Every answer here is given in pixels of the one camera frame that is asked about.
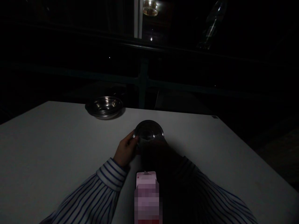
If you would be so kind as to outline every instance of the metal bowl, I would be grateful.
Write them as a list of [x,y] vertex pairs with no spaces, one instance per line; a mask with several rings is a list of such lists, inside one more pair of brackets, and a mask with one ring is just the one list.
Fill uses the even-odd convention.
[[157,135],[164,136],[164,132],[161,126],[155,121],[144,120],[140,122],[135,128],[133,138],[135,136],[139,136],[139,138],[150,141]]
[[99,119],[110,119],[122,110],[123,103],[113,96],[102,96],[91,100],[85,105],[87,112]]
[[111,113],[111,114],[107,114],[107,115],[93,115],[93,116],[95,118],[98,118],[98,119],[101,119],[101,120],[108,120],[108,119],[116,117],[120,112],[121,112],[121,110],[116,111],[116,112]]

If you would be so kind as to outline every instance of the hand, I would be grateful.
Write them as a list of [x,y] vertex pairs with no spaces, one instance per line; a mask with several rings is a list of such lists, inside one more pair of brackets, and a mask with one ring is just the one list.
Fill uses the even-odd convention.
[[134,148],[138,142],[138,136],[131,139],[134,134],[134,130],[127,135],[123,140],[120,141],[116,153],[113,157],[114,161],[117,162],[121,167],[125,167],[129,164],[132,159]]

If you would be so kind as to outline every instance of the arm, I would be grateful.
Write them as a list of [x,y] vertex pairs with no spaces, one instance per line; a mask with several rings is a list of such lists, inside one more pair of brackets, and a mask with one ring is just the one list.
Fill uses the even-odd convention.
[[189,223],[252,223],[256,218],[237,196],[213,183],[189,159],[177,154],[165,139],[143,148],[145,162],[153,164],[165,195],[172,199],[172,214]]
[[195,220],[202,223],[257,224],[240,198],[213,183],[186,157],[182,158],[173,176],[184,186],[188,197],[193,198]]
[[68,195],[41,224],[111,223],[119,192],[127,176],[123,167],[130,162],[138,140],[131,140],[132,135],[133,132],[121,140],[114,158],[110,158]]

